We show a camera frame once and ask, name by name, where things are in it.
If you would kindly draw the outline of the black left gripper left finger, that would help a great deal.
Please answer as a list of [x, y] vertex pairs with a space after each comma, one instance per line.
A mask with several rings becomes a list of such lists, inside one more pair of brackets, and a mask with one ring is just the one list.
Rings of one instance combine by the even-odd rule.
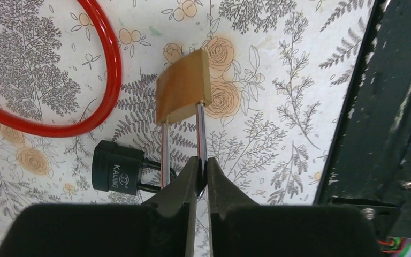
[[140, 205], [36, 204], [14, 220], [0, 256], [193, 256], [200, 159]]

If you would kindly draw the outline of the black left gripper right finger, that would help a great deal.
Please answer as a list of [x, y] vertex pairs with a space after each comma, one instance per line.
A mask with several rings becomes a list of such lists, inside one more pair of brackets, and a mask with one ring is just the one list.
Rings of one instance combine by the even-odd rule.
[[212, 256], [381, 256], [353, 207], [260, 205], [207, 161]]

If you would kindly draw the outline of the brass padlock silver shackle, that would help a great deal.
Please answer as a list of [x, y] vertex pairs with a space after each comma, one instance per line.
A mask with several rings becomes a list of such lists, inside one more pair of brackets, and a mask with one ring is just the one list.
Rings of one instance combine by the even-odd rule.
[[170, 183], [170, 125], [196, 117], [197, 156], [202, 171], [198, 199], [206, 187], [207, 136], [205, 109], [211, 103], [211, 81], [208, 54], [196, 50], [167, 68], [156, 84], [156, 124], [161, 126], [161, 187]]

